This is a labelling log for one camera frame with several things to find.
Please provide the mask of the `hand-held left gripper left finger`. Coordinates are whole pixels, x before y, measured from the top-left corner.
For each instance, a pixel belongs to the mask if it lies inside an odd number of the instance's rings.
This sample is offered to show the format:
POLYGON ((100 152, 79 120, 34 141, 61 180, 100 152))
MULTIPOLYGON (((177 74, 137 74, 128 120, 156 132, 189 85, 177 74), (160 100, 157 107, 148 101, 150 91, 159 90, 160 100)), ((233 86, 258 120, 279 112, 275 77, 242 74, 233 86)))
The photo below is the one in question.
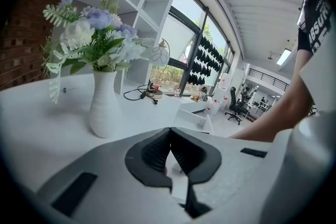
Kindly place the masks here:
POLYGON ((82 173, 96 176, 70 217, 54 212, 70 223, 187 223, 190 216, 168 188, 148 187, 127 169, 125 156, 136 143, 158 130, 105 143, 88 151, 49 178, 37 196, 49 206, 57 201, 82 173))

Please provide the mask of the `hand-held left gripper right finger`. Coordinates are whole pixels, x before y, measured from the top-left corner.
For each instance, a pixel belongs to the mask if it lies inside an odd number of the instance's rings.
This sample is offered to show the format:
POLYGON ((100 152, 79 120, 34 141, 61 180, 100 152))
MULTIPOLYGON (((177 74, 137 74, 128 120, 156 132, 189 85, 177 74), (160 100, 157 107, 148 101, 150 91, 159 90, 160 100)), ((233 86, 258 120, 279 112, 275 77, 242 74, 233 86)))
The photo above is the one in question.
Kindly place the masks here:
POLYGON ((175 153, 188 169, 185 208, 170 212, 171 223, 276 223, 266 220, 266 201, 285 156, 285 132, 272 143, 213 136, 173 128, 175 153))

